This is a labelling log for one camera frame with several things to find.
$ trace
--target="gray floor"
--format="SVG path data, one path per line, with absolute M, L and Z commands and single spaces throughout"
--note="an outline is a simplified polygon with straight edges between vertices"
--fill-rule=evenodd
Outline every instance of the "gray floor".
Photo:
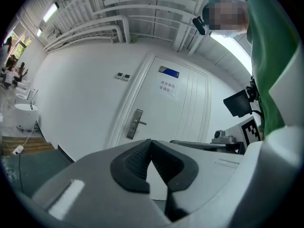
M 15 88 L 11 85 L 8 89 L 0 86 L 0 112 L 3 115 L 3 122 L 0 123 L 0 133 L 8 137 L 28 137 L 30 132 L 21 131 L 16 127 L 15 117 Z M 42 137 L 39 131 L 34 131 L 32 138 Z

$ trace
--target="door handle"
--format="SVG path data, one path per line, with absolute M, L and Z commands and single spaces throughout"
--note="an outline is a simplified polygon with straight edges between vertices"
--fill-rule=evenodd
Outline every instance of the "door handle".
M 134 113 L 133 120 L 132 120 L 132 122 L 131 122 L 131 126 L 130 126 L 129 131 L 128 131 L 128 134 L 127 134 L 127 138 L 128 138 L 128 139 L 133 139 L 138 124 L 147 125 L 147 123 L 141 122 L 142 114 L 143 114 L 143 111 L 142 111 L 142 110 L 136 109 L 136 111 L 135 111 L 135 113 Z

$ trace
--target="black screen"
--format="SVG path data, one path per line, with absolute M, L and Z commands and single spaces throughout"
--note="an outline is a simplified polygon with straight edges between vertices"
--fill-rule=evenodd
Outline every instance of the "black screen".
M 224 99 L 223 102 L 233 116 L 242 117 L 252 112 L 245 90 Z

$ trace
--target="fluorescent light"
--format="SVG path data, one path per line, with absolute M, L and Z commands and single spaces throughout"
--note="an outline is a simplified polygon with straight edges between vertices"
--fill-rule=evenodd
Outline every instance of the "fluorescent light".
M 236 40 L 230 37 L 225 38 L 216 32 L 212 32 L 210 37 L 226 47 L 244 65 L 250 75 L 252 75 L 251 57 Z
M 53 13 L 56 12 L 57 9 L 58 9 L 57 8 L 57 4 L 53 3 L 53 5 L 49 8 L 49 10 L 47 11 L 47 13 L 43 17 L 44 22 L 47 22 L 48 19 L 53 15 Z
M 41 29 L 38 29 L 37 34 L 36 34 L 36 35 L 39 37 L 39 36 L 41 35 L 41 33 L 42 33 Z

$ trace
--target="white door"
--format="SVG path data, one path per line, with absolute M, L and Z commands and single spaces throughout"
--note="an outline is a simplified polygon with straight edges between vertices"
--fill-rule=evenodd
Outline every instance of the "white door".
M 179 77 L 159 72 L 160 67 L 179 72 Z M 143 139 L 201 140 L 205 112 L 205 76 L 177 63 L 155 57 L 135 100 L 119 145 Z M 127 138 L 136 109 L 142 110 L 133 139 Z M 148 168 L 147 182 L 151 198 L 166 200 L 167 186 L 163 183 L 154 165 Z

